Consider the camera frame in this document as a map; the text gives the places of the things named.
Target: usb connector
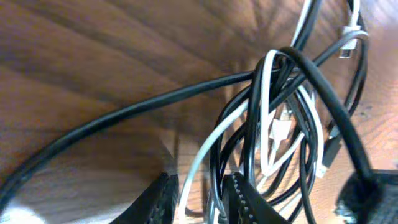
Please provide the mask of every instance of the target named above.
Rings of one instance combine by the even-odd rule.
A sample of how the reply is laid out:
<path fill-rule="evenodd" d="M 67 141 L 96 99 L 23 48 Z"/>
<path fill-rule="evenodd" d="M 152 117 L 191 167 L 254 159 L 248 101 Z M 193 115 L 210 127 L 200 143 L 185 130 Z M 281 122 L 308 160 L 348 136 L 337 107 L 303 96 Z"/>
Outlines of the usb connector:
<path fill-rule="evenodd" d="M 345 34 L 347 34 L 349 32 L 358 31 L 358 30 L 361 30 L 361 26 L 360 25 L 344 26 L 341 35 L 345 35 Z M 354 40 L 349 41 L 344 46 L 342 46 L 340 48 L 340 56 L 339 56 L 339 58 L 350 58 L 351 55 L 352 55 L 352 51 L 356 47 L 356 43 L 357 42 L 358 42 L 358 40 L 354 39 Z"/>
<path fill-rule="evenodd" d="M 325 153 L 323 154 L 322 164 L 318 170 L 318 176 L 323 177 L 326 171 L 330 168 L 331 164 L 335 160 L 338 151 L 341 148 L 341 135 L 337 135 L 331 138 L 325 143 Z"/>

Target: wooden floor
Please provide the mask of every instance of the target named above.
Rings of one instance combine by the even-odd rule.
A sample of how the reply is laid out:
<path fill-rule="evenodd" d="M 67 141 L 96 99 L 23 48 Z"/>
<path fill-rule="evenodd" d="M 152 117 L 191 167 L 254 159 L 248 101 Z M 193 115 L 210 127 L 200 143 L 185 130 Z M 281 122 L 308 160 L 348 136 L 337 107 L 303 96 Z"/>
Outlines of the wooden floor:
<path fill-rule="evenodd" d="M 398 1 L 361 2 L 371 46 L 353 121 L 374 168 L 396 169 Z M 0 0 L 0 184 L 22 161 L 81 123 L 182 86 L 252 70 L 269 49 L 290 44 L 302 4 Z M 345 0 L 323 1 L 304 50 L 308 56 L 337 40 L 347 11 Z M 343 98 L 355 67 L 355 57 L 334 57 L 321 70 Z M 172 169 L 167 151 L 177 161 L 181 186 L 218 113 L 242 85 L 143 114 L 78 143 L 35 175 L 15 203 L 48 223 L 108 223 L 160 171 Z M 320 116 L 324 123 L 330 119 L 325 110 Z M 342 150 L 315 182 L 311 202 L 318 223 L 341 223 L 332 210 L 351 171 Z M 203 221 L 207 178 L 204 165 L 188 200 L 195 223 Z M 305 223 L 303 213 L 297 223 Z"/>

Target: black cable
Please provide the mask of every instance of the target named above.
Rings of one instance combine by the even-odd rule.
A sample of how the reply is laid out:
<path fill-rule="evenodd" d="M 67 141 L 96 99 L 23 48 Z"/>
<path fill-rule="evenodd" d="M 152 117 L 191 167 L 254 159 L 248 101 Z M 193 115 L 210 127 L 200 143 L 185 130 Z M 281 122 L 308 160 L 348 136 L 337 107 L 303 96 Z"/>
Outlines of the black cable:
<path fill-rule="evenodd" d="M 256 177 L 254 175 L 254 147 L 256 145 L 257 121 L 259 117 L 259 105 L 261 98 L 261 75 L 264 66 L 264 58 L 260 59 L 256 65 L 250 86 L 248 114 L 246 118 L 246 132 L 243 143 L 243 174 L 245 180 L 255 186 Z"/>
<path fill-rule="evenodd" d="M 308 125 L 310 129 L 316 129 L 315 126 L 315 121 L 313 120 L 313 117 L 310 116 L 310 110 L 307 105 L 307 102 L 304 100 L 301 92 L 296 92 L 295 94 L 297 100 L 299 100 L 300 104 L 302 105 L 302 108 L 304 110 L 304 116 L 306 117 L 308 121 Z M 311 204 L 310 204 L 310 191 L 308 190 L 308 186 L 306 183 L 307 179 L 307 171 L 305 167 L 305 149 L 307 146 L 307 140 L 303 140 L 301 143 L 301 149 L 300 149 L 300 160 L 299 160 L 299 171 L 300 171 L 300 177 L 299 177 L 299 182 L 300 182 L 300 189 L 302 193 L 302 198 L 301 201 L 304 205 L 304 210 L 305 210 L 305 216 L 307 217 L 307 220 L 309 223 L 315 223 L 315 219 L 313 217 L 312 209 L 311 209 Z M 309 141 L 309 146 L 310 149 L 315 150 L 316 157 L 318 156 L 317 154 L 317 149 L 318 149 L 318 136 L 310 136 L 310 141 Z M 312 164 L 312 171 L 316 173 L 317 171 L 317 160 L 315 160 Z"/>
<path fill-rule="evenodd" d="M 313 217 L 311 203 L 310 203 L 310 193 L 308 192 L 307 187 L 307 173 L 305 171 L 305 148 L 307 146 L 305 141 L 302 141 L 300 150 L 300 188 L 301 188 L 301 200 L 304 204 L 305 216 L 309 222 L 309 224 L 316 224 L 315 218 Z"/>
<path fill-rule="evenodd" d="M 326 61 L 329 57 L 339 51 L 340 47 L 344 46 L 347 42 L 352 39 L 359 39 L 362 40 L 362 43 L 368 46 L 368 34 L 363 31 L 354 31 L 347 33 L 344 35 L 340 40 L 336 41 L 335 43 L 331 44 L 325 51 L 323 51 L 319 56 L 314 59 L 314 64 L 321 65 L 323 62 Z M 297 75 L 290 81 L 286 86 L 282 89 L 282 91 L 278 94 L 276 98 L 271 100 L 269 105 L 269 111 L 276 109 L 281 103 L 283 103 L 305 80 L 305 75 L 300 74 Z M 278 203 L 283 202 L 285 199 L 290 197 L 294 194 L 296 190 L 299 189 L 299 181 L 296 181 L 290 189 L 288 189 L 285 194 L 278 196 L 277 198 L 271 200 L 269 203 L 272 205 L 276 205 Z"/>
<path fill-rule="evenodd" d="M 311 2 L 311 6 L 309 7 L 308 14 L 305 18 L 300 33 L 298 34 L 297 39 L 293 44 L 293 47 L 295 47 L 296 49 L 303 50 L 305 44 L 307 43 L 308 37 L 310 36 L 315 21 L 317 19 L 321 3 L 322 3 L 321 0 L 314 0 Z M 271 88 L 272 98 L 278 95 L 278 92 L 282 88 L 283 84 L 286 82 L 293 68 L 294 64 L 290 62 L 286 62 L 284 64 L 275 85 L 273 86 L 273 88 Z"/>
<path fill-rule="evenodd" d="M 33 176 L 34 172 L 38 171 L 42 166 L 48 163 L 49 160 L 79 140 L 143 112 L 187 99 L 203 93 L 204 91 L 214 90 L 222 86 L 243 82 L 251 78 L 251 72 L 241 72 L 184 87 L 179 90 L 171 91 L 169 93 L 135 103 L 120 110 L 110 112 L 99 119 L 90 121 L 73 131 L 70 131 L 54 142 L 51 142 L 39 152 L 36 152 L 6 179 L 5 183 L 0 188 L 0 214 L 3 212 L 10 199 L 13 198 L 16 191 Z"/>
<path fill-rule="evenodd" d="M 307 129 L 308 131 L 303 131 L 303 133 L 308 133 L 307 135 L 305 135 L 305 139 L 307 139 L 307 141 L 309 142 L 309 146 L 310 146 L 310 154 L 308 156 L 308 161 L 305 164 L 305 171 L 306 173 L 311 173 L 312 168 L 313 168 L 313 163 L 316 162 L 317 160 L 317 149 L 318 149 L 318 143 L 317 143 L 317 132 L 315 129 L 315 122 L 312 118 L 312 116 L 310 116 L 310 108 L 307 105 L 306 101 L 303 101 L 303 99 L 300 97 L 300 95 L 298 93 L 296 93 L 295 98 L 297 100 L 300 101 L 300 104 L 302 105 L 302 109 L 303 109 L 303 113 L 301 113 L 299 110 L 294 109 L 294 116 L 297 118 L 299 116 L 304 116 L 305 120 L 307 122 L 304 121 L 304 119 L 296 119 L 298 126 L 300 127 L 301 130 Z M 297 179 L 296 182 L 290 186 L 284 193 L 280 194 L 278 197 L 268 201 L 268 203 L 271 206 L 277 205 L 281 202 L 283 202 L 284 200 L 288 199 L 290 196 L 292 196 L 300 187 L 300 180 Z"/>
<path fill-rule="evenodd" d="M 280 51 L 295 62 L 296 66 L 302 70 L 310 83 L 317 89 L 322 101 L 335 120 L 340 133 L 343 135 L 358 179 L 361 182 L 362 190 L 364 193 L 372 191 L 376 187 L 376 182 L 371 165 L 361 140 L 349 119 L 349 114 L 345 110 L 345 107 L 340 104 L 333 87 L 325 79 L 318 67 L 301 52 L 291 47 L 283 47 Z"/>
<path fill-rule="evenodd" d="M 244 122 L 238 130 L 236 130 L 230 139 L 226 142 L 220 156 L 220 178 L 222 179 L 224 176 L 224 172 L 226 169 L 226 165 L 228 163 L 228 159 L 231 156 L 234 148 L 242 141 L 244 137 L 244 133 L 246 132 L 246 122 Z"/>
<path fill-rule="evenodd" d="M 250 88 L 246 87 L 234 96 L 223 108 L 218 116 L 215 127 L 217 127 L 232 111 L 234 111 L 245 99 L 248 98 Z M 223 202 L 221 201 L 221 179 L 220 179 L 220 150 L 223 134 L 216 140 L 210 149 L 210 184 L 211 194 L 215 205 L 221 214 L 225 215 Z"/>
<path fill-rule="evenodd" d="M 308 178 L 308 190 L 309 192 L 311 192 L 313 184 L 315 183 L 315 168 L 312 169 L 311 174 L 310 174 L 310 178 Z M 288 222 L 293 223 L 294 220 L 298 217 L 298 215 L 300 214 L 301 210 L 303 209 L 303 202 L 302 200 L 300 200 L 297 204 L 297 206 L 294 208 L 292 214 L 290 215 L 290 217 L 287 219 Z"/>

